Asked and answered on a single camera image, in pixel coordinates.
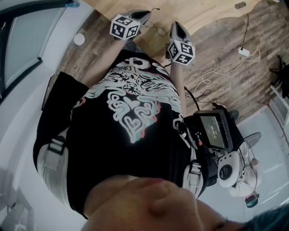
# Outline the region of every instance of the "monitor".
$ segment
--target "monitor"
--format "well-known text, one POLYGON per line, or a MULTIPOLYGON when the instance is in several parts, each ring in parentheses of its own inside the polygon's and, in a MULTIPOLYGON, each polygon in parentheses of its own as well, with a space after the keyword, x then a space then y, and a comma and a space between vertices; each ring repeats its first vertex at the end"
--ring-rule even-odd
POLYGON ((232 151, 233 142, 223 110, 197 111, 194 119, 204 145, 217 150, 232 151))

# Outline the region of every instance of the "hair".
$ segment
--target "hair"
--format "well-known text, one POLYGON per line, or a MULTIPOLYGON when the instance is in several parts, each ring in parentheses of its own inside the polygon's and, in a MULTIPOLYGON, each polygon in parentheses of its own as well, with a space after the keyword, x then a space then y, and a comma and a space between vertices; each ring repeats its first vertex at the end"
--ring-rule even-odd
POLYGON ((240 231, 288 231, 289 205, 264 212, 246 222, 240 231))

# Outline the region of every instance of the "desk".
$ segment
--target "desk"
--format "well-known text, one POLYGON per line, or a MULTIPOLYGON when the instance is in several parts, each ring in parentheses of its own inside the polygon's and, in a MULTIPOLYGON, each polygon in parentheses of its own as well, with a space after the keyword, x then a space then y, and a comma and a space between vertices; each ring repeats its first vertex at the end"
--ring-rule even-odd
MULTIPOLYGON (((169 32, 172 22, 178 21, 192 35, 201 27, 220 18, 240 17, 249 13, 261 0, 84 0, 110 21, 132 9, 154 10, 150 21, 169 32)), ((156 28, 141 29, 134 42, 150 57, 164 60, 165 43, 169 33, 160 36, 156 28)))

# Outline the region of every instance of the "marker cube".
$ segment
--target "marker cube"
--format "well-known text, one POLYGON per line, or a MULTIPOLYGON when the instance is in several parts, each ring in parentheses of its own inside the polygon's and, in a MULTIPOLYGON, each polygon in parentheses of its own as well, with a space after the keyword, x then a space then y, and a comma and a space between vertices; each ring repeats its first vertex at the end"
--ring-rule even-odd
POLYGON ((136 36, 139 29, 139 22, 119 14, 112 20, 109 33, 114 37, 126 40, 136 36))
POLYGON ((173 40, 168 46, 168 52, 171 56, 171 61, 188 66, 195 58, 196 48, 191 42, 185 43, 178 40, 173 40))

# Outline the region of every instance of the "camera screen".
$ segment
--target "camera screen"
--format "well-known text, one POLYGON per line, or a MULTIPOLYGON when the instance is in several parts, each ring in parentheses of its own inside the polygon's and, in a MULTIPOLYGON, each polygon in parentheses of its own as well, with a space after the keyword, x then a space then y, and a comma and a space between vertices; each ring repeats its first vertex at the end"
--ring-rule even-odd
POLYGON ((215 116, 200 116, 212 146, 225 148, 220 127, 215 116))

